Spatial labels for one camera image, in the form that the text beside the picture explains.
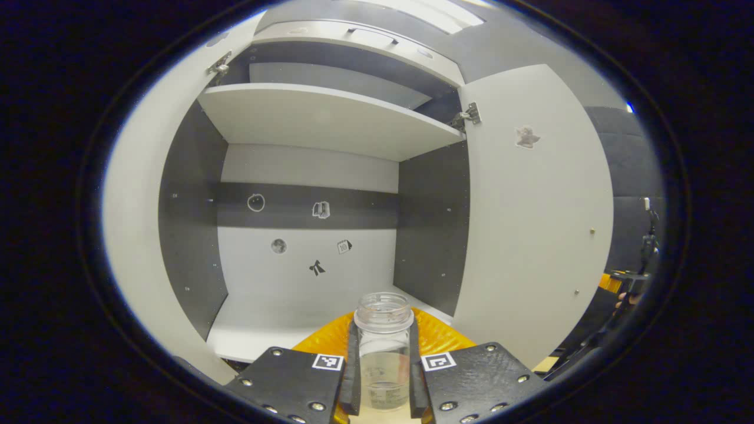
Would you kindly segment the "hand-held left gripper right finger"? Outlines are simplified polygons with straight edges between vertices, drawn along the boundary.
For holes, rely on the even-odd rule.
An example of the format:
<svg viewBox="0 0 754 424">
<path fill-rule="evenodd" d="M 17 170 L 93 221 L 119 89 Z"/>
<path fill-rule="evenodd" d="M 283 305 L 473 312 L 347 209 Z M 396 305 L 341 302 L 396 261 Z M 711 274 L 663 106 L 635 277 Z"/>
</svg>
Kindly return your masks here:
<svg viewBox="0 0 754 424">
<path fill-rule="evenodd" d="M 492 423 L 547 382 L 500 343 L 475 344 L 428 312 L 413 309 L 409 403 L 423 423 Z"/>
</svg>

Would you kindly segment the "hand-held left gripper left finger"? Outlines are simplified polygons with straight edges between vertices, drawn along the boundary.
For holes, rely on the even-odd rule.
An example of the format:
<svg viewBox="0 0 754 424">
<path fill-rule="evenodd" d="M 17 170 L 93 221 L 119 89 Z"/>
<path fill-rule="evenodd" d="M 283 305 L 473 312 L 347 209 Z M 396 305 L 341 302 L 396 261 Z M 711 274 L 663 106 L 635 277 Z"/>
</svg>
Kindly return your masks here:
<svg viewBox="0 0 754 424">
<path fill-rule="evenodd" d="M 223 389 L 264 422 L 348 423 L 361 406 L 358 344 L 349 313 L 293 349 L 267 348 Z"/>
</svg>

